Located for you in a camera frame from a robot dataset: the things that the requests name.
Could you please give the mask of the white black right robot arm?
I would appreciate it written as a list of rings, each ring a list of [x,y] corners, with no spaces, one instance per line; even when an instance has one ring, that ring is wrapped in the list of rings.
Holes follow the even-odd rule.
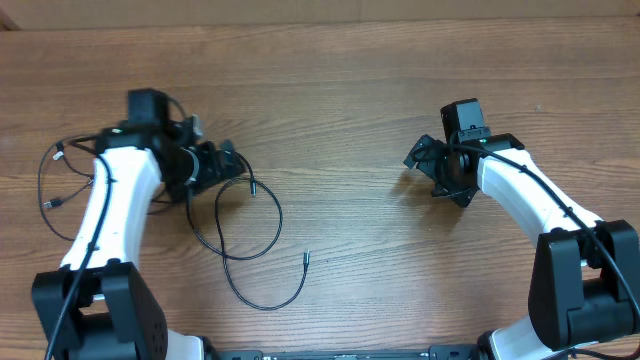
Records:
[[[433,180],[433,196],[460,207],[477,192],[491,197],[536,249],[527,315],[474,345],[432,347],[431,358],[599,359],[591,345],[638,333],[638,233],[573,201],[514,136],[424,135],[404,163]]]

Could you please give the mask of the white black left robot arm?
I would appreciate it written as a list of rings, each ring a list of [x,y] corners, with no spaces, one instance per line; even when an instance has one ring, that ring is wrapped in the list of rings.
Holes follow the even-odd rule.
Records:
[[[216,359],[203,336],[169,329],[139,270],[148,210],[165,186],[174,203],[249,171],[231,142],[197,145],[158,126],[92,136],[92,191],[79,232],[56,271],[32,285],[48,359]]]

